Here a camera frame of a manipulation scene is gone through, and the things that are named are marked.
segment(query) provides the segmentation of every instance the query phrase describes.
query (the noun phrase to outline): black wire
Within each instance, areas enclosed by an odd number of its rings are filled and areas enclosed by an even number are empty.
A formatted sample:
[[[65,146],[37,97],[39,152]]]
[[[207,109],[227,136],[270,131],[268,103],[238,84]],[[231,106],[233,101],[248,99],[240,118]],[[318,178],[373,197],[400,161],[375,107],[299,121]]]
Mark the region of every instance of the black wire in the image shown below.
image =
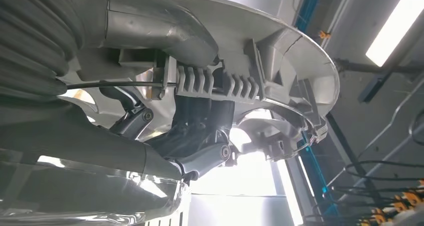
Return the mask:
[[[424,146],[424,141],[420,141],[420,140],[418,140],[416,137],[415,137],[415,135],[414,135],[414,131],[415,131],[415,129],[416,129],[416,127],[417,127],[417,124],[418,124],[418,120],[419,120],[419,118],[422,116],[424,114],[424,109],[422,109],[420,112],[418,112],[418,114],[413,118],[413,120],[412,120],[412,122],[411,122],[411,124],[409,125],[409,128],[408,128],[408,132],[409,132],[409,134],[410,134],[410,136],[411,136],[411,138],[412,138],[412,141],[414,141],[416,144],[418,144],[418,145],[421,145],[421,146]]]
[[[310,215],[305,215],[303,216],[303,219],[306,218],[321,218],[322,220],[326,220],[326,221],[338,221],[339,223],[341,222],[353,222],[353,223],[357,223],[359,222],[359,220],[364,220],[364,219],[374,219],[374,215],[376,215],[378,213],[362,213],[362,214],[356,214],[356,215],[348,215],[348,216],[333,216],[333,215],[322,215],[322,214],[310,214]]]
[[[92,87],[162,87],[162,83],[158,82],[90,82],[67,85],[67,89],[80,89],[80,88],[92,88]],[[175,87],[175,83],[168,83],[169,87]]]
[[[340,191],[343,189],[353,189],[358,191],[364,191],[364,192],[406,192],[406,191],[417,191],[422,190],[422,188],[419,187],[394,187],[394,188],[381,188],[377,190],[368,190],[364,187],[354,187],[354,186],[333,186],[331,187],[331,190],[333,191]]]
[[[418,167],[418,168],[424,168],[424,165],[421,164],[409,164],[409,163],[400,163],[400,162],[390,162],[390,161],[381,161],[381,160],[368,160],[368,161],[361,161],[358,163],[352,163],[344,167],[344,171],[347,174],[361,177],[365,179],[371,179],[371,180],[379,180],[379,181],[418,181],[422,178],[420,177],[404,177],[404,178],[389,178],[389,177],[373,177],[373,176],[366,176],[358,173],[354,173],[352,171],[349,171],[348,168],[355,167],[360,164],[370,164],[370,163],[381,163],[381,164],[387,164],[387,165],[395,165],[395,166],[401,166],[401,167]]]

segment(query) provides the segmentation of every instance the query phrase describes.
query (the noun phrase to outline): fluorescent light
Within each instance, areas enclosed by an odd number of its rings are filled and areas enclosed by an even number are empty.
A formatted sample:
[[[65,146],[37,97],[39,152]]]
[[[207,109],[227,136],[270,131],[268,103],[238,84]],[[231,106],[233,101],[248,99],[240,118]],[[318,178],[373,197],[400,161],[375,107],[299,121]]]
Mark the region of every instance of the fluorescent light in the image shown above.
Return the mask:
[[[65,165],[62,164],[61,159],[57,157],[49,157],[42,155],[38,158],[37,162],[50,163],[56,167],[65,167]]]
[[[292,180],[289,176],[286,161],[280,160],[277,162],[278,170],[281,176],[282,185],[284,187],[285,195],[288,201],[290,214],[295,225],[302,225],[304,220],[302,218],[301,210],[299,209],[298,200],[296,199],[295,191],[293,190]]]
[[[381,67],[424,9],[424,0],[400,0],[366,52]]]
[[[305,170],[304,162],[302,161],[302,158],[300,156],[298,158],[299,158],[300,166],[302,167],[303,173],[305,175],[307,185],[309,186],[309,191],[312,194],[312,197],[315,197],[314,191],[312,190],[311,182],[309,182],[309,178]]]

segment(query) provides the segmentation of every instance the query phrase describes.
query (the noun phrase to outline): gray plastic part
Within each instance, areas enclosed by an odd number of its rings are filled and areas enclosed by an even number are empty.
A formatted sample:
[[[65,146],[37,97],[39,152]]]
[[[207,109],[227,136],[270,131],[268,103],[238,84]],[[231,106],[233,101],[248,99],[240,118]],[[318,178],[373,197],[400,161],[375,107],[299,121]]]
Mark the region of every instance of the gray plastic part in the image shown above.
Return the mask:
[[[86,46],[156,48],[178,61],[205,67],[218,54],[206,28],[170,0],[70,0],[84,25]]]
[[[202,68],[178,66],[178,81],[176,94],[188,97],[212,96],[214,77],[212,71]]]
[[[264,91],[264,72],[261,65],[261,59],[259,57],[259,51],[256,48],[256,43],[254,39],[250,39],[244,49],[243,52],[249,56],[250,66],[249,73],[253,77],[253,79],[257,82],[259,86],[258,95],[259,99],[263,100],[265,97]]]
[[[178,61],[205,67],[218,46],[187,9],[169,0],[109,0],[104,46],[156,48]]]
[[[223,93],[213,92],[214,77],[208,68],[192,68],[178,66],[178,83],[176,94],[187,97],[211,98],[216,101],[235,101],[254,103],[259,85],[253,77],[246,78],[238,74],[223,72]]]

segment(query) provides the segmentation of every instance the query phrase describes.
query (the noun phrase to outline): cable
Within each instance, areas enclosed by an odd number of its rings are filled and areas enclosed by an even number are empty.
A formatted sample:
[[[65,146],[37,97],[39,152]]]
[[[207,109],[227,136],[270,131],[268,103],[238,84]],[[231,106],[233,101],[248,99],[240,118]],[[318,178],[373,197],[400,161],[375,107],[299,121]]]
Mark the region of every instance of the cable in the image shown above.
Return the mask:
[[[419,120],[419,118],[422,116],[424,114],[424,109],[422,109],[414,118],[413,118],[413,120],[412,120],[412,122],[411,122],[411,124],[409,125],[409,128],[408,128],[408,133],[410,134],[410,136],[411,136],[411,139],[412,139],[412,141],[414,142],[414,143],[416,143],[416,144],[418,144],[418,145],[421,145],[421,146],[424,146],[424,141],[420,141],[420,140],[418,140],[416,137],[415,137],[415,135],[414,135],[414,131],[415,131],[415,129],[416,129],[416,127],[417,127],[417,124],[418,124],[418,120]]]
[[[387,164],[387,165],[395,165],[400,167],[418,167],[418,168],[424,168],[424,165],[420,164],[409,164],[409,163],[400,163],[400,162],[390,162],[390,161],[381,161],[381,160],[368,160],[368,161],[362,161],[358,163],[351,163],[344,167],[344,171],[350,175],[361,177],[365,179],[372,179],[372,180],[379,180],[379,181],[418,181],[422,178],[420,177],[404,177],[404,178],[388,178],[388,177],[373,177],[373,176],[366,176],[358,173],[354,173],[352,171],[349,171],[348,168],[354,167],[359,164],[370,164],[370,163],[379,163],[379,164]]]
[[[417,191],[422,190],[420,187],[394,187],[394,188],[381,188],[377,190],[368,190],[364,187],[354,187],[354,186],[333,186],[331,187],[333,191],[341,191],[343,189],[353,189],[358,191],[375,191],[375,192],[405,192],[405,191]]]
[[[90,83],[71,84],[67,86],[67,89],[71,90],[71,89],[92,88],[92,87],[127,87],[127,86],[162,87],[163,84],[159,82],[90,82]],[[175,83],[168,83],[167,86],[176,87],[177,85]]]

